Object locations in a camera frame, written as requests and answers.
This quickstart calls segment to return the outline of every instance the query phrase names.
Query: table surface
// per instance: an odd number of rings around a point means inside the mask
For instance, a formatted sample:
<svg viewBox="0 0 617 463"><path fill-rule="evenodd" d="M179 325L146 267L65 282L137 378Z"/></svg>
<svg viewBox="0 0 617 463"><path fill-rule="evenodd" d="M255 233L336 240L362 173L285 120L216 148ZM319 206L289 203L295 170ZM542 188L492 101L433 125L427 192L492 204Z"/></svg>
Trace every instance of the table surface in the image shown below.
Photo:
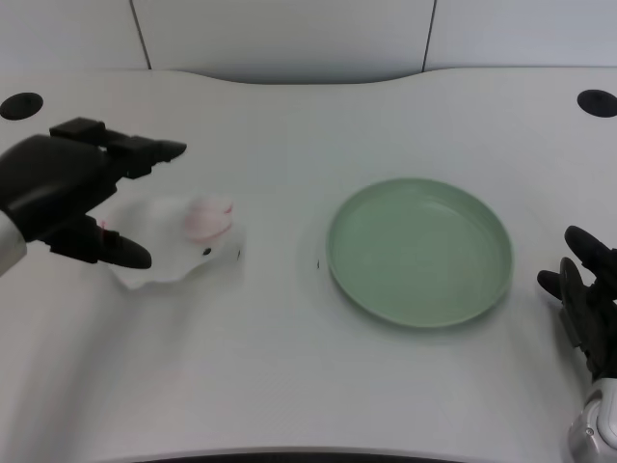
<svg viewBox="0 0 617 463"><path fill-rule="evenodd" d="M172 139L140 195L229 194L242 257L127 292L104 265L35 243L0 279L2 461L130 461L236 449L354 449L557 462L589 386L541 269L563 232L617 237L617 119L577 106L617 69L456 69L339 86L255 86L169 71L0 75L0 151L76 116ZM430 177L487 203L515 273L486 316L403 329L348 303L326 265L336 208L369 183Z"/></svg>

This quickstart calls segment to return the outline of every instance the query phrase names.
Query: pink plush ear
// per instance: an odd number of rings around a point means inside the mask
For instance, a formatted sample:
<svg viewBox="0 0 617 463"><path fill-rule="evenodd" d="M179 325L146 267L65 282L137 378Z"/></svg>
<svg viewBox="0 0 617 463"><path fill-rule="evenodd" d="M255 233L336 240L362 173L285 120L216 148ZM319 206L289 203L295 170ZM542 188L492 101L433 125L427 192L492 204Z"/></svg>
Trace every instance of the pink plush ear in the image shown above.
<svg viewBox="0 0 617 463"><path fill-rule="evenodd" d="M195 243L214 239L231 228L233 203L222 198L200 198L191 203L184 221L186 237Z"/></svg>

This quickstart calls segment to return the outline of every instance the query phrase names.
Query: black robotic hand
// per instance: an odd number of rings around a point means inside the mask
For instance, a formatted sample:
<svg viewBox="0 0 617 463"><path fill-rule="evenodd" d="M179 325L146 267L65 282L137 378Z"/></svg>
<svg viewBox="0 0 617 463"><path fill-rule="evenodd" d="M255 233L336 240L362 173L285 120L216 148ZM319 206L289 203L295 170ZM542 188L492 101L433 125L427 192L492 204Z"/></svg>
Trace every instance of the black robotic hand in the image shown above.
<svg viewBox="0 0 617 463"><path fill-rule="evenodd" d="M587 369L595 381L617 378L617 250L578 227L568 227L566 242L582 266L596 276L591 286L583 284L577 266L561 260L559 273L543 270L538 283L561 300L559 316L573 347L587 357Z"/></svg>
<svg viewBox="0 0 617 463"><path fill-rule="evenodd" d="M130 137L82 118L49 133L30 137L0 157L0 210L26 242L42 241L52 253L149 268L146 249L103 230L86 213L116 193L121 178L150 174L152 166L180 156L186 145Z"/></svg>

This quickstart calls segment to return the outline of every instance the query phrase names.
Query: plate rim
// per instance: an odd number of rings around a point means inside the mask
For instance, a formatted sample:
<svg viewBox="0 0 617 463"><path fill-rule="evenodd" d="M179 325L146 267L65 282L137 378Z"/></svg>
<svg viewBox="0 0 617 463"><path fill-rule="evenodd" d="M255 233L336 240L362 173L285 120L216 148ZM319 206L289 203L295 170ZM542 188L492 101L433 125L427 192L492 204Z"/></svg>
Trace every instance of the plate rim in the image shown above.
<svg viewBox="0 0 617 463"><path fill-rule="evenodd" d="M507 245L507 251L508 251L508 256L509 256L509 262L508 262L508 274L506 276L506 278L504 279L503 283L501 284L501 286L499 286L495 292L495 296L490 300L490 302L486 305L486 307L484 305L482 305L482 308L480 310L478 310L476 313L470 314L470 315L465 315L463 317L457 318L456 320L450 320L447 322L443 322L443 323L426 323L426 324L417 324L417 323L408 323L405 321L401 321L398 320L396 318L387 316L383 313L379 313L373 309L371 309L370 307L368 307L368 305L364 304L363 302L361 302L357 297L355 297L352 292L350 292L347 288L345 288L344 284L341 282L338 274L336 273L336 268L334 265L334 259L333 259L333 255L332 255L332 246L333 246L333 234L334 234L334 229L335 229L335 225L337 220L340 217L341 212L343 211L343 209L349 205L351 202L353 202L360 194L366 192L366 190L372 189L372 188L376 188L379 186L383 186L385 184L388 183L399 183L399 182L422 182L422 183L434 183L434 184L438 184L441 187L446 187L452 190L456 190L458 193L461 193L467 197L472 198L473 200L477 201L478 203L480 203L496 220L496 222L498 223L499 227L501 228L501 230L503 231L503 235L505 237L505 241L506 241L506 245ZM450 183L446 183L444 181L440 181L440 180L435 180L432 178L425 178L425 177L397 177L397 178L390 178L390 179L386 179L386 180L381 180L375 183L371 183L369 185L366 185L364 188L361 188L360 190L358 190L356 193L354 193L353 195L349 196L336 210L333 219L330 221L330 226L328 228L328 235L326 238L326 257L327 257L327 261L328 261L328 268L330 269L330 272L332 273L332 276L334 277L334 280L336 282L336 284L338 285L338 287L345 293L345 295L352 300L352 302L354 302L354 304L356 304L357 306L361 307L362 309L364 309L365 311L379 317L382 318L390 323L394 323L396 325L399 326L405 326L405 327L410 327L410 328L445 328L448 326L454 326L454 325L459 325L461 323L465 323L466 321L472 320L474 318L476 318L477 316L486 313L487 311L489 311L492 307L494 307L499 300L501 300L501 298L508 292L510 286L512 285L512 280L513 280L513 276L514 276L514 249L512 246L512 239L510 238L510 233L508 233L508 230L505 228L505 226L503 225L503 222L501 222L501 219L499 219L499 216L493 211L493 209L491 207L489 207L486 203L484 203L483 201L481 201L479 198L475 197L474 195L472 195L471 193L467 192L466 190L459 188L458 186L452 185Z"/></svg>

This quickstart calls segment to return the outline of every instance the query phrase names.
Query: white plush toy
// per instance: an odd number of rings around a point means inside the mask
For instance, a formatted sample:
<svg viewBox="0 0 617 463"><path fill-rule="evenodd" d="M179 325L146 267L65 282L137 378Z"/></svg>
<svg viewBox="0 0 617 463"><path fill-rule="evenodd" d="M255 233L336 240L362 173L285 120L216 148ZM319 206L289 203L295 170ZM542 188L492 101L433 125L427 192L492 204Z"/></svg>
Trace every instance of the white plush toy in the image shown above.
<svg viewBox="0 0 617 463"><path fill-rule="evenodd" d="M150 282L178 281L222 253L239 251L240 243L229 239L233 235L232 210L231 200L219 197L157 198L125 205L104 227L148 249L152 267L110 268L130 289Z"/></svg>

